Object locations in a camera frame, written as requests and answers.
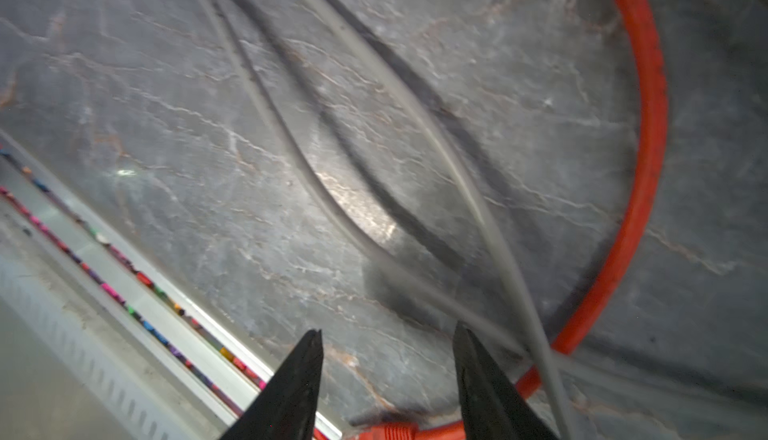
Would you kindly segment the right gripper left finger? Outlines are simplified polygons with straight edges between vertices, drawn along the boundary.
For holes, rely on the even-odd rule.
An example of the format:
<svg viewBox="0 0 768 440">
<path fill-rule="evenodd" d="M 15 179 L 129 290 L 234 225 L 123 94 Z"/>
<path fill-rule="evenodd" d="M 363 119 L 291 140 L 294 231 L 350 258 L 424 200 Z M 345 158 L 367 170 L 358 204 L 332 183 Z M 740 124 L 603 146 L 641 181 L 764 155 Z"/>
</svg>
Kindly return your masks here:
<svg viewBox="0 0 768 440">
<path fill-rule="evenodd" d="M 307 331 L 221 440 L 312 439 L 323 360 L 322 332 Z"/>
</svg>

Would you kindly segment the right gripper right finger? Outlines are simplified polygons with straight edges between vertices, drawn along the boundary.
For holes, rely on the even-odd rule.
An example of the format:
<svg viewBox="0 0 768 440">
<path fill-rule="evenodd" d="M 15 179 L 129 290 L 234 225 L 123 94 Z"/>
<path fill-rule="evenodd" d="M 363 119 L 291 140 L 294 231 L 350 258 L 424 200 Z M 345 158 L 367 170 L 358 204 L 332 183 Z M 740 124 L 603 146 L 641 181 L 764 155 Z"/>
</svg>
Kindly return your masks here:
<svg viewBox="0 0 768 440">
<path fill-rule="evenodd" d="M 468 440 L 557 439 L 465 324 L 457 324 L 452 347 Z"/>
</svg>

